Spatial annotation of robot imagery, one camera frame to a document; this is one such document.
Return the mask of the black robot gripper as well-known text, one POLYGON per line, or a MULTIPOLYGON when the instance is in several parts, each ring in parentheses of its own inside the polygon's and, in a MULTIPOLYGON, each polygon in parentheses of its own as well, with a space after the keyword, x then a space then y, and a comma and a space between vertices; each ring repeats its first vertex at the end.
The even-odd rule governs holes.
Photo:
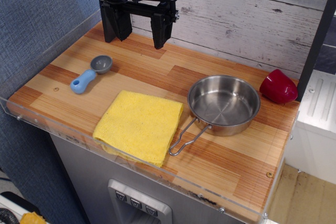
POLYGON ((155 49, 171 38, 173 22, 179 19, 177 0, 100 0, 105 42, 123 41, 132 33, 130 14, 151 18, 155 49))

